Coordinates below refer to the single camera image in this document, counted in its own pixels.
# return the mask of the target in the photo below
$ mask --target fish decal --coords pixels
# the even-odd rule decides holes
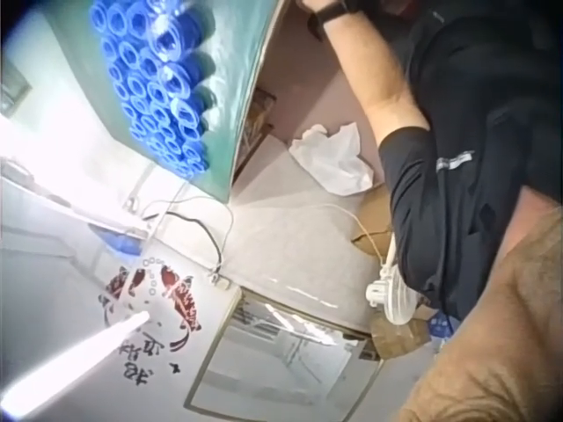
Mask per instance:
[[[179,276],[168,266],[162,266],[160,278],[165,286],[163,296],[170,296],[174,301],[174,310],[182,318],[179,328],[186,331],[186,335],[177,341],[170,343],[171,352],[177,352],[184,347],[189,340],[190,333],[201,330],[201,324],[197,320],[197,308],[192,292],[192,277],[188,276],[178,283]]]
[[[129,276],[129,271],[124,266],[120,267],[119,273],[112,278],[109,284],[106,286],[106,292],[112,296],[115,301],[119,301],[121,297],[121,293],[123,292],[123,287],[125,286],[125,282],[127,281],[127,277]],[[145,278],[145,271],[143,269],[138,269],[133,276],[133,280],[129,285],[128,293],[130,296],[135,297],[135,289],[141,286]],[[108,299],[105,295],[98,296],[98,301],[104,307],[104,321],[106,322],[106,326],[109,327],[109,319],[108,314],[113,314],[113,303],[110,299]]]

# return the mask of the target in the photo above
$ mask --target black wristwatch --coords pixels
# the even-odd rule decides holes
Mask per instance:
[[[360,10],[360,1],[361,0],[338,0],[334,4],[329,4],[324,9],[321,9],[309,17],[307,22],[309,31],[311,31],[315,38],[322,40],[325,35],[325,31],[323,30],[325,23],[339,18],[342,15],[358,12]]]

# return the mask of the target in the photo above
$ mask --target person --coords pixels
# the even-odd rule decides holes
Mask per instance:
[[[390,43],[357,0],[300,3],[369,119],[405,283],[463,321],[398,419],[540,420],[563,369],[557,42],[517,1],[433,1]]]

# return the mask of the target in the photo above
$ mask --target skin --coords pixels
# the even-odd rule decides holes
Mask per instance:
[[[299,3],[314,12],[334,0]],[[325,32],[378,146],[402,127],[429,129],[393,52],[363,14],[336,18]],[[556,207],[523,186],[485,292],[398,421],[541,420],[557,403],[563,221]]]

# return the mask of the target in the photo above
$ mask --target black shirt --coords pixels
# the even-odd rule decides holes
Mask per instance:
[[[559,57],[492,3],[436,9],[419,25],[409,76],[432,132],[403,128],[380,148],[403,278],[459,319],[485,287],[521,187],[561,202]]]

